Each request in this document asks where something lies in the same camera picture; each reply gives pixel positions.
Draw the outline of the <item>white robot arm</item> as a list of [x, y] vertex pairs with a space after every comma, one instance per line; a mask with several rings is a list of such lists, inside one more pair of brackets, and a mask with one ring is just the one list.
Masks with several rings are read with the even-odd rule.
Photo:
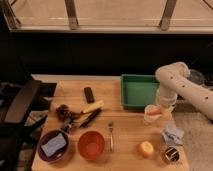
[[184, 62], [175, 62], [158, 68], [155, 77], [159, 82], [156, 92], [156, 102], [163, 107], [176, 103], [180, 95], [203, 115], [213, 121], [213, 91], [198, 86], [187, 77], [190, 70]]

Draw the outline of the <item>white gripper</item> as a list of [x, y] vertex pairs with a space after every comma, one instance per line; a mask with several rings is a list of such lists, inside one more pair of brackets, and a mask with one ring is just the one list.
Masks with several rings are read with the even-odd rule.
[[173, 112], [173, 105], [176, 104], [177, 94], [174, 93], [172, 96], [167, 97], [165, 94], [157, 91], [156, 93], [156, 103], [162, 107], [162, 116], [163, 120], [172, 120], [172, 112]]

